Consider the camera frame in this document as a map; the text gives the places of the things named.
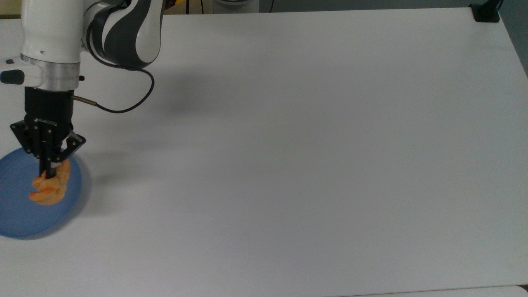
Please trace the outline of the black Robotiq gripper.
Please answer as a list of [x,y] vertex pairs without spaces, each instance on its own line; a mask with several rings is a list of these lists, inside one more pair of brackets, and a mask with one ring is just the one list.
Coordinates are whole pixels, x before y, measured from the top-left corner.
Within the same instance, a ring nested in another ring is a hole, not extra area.
[[11,124],[11,131],[25,153],[38,161],[38,175],[51,179],[86,143],[85,137],[72,132],[73,92],[25,87],[24,96],[24,120]]

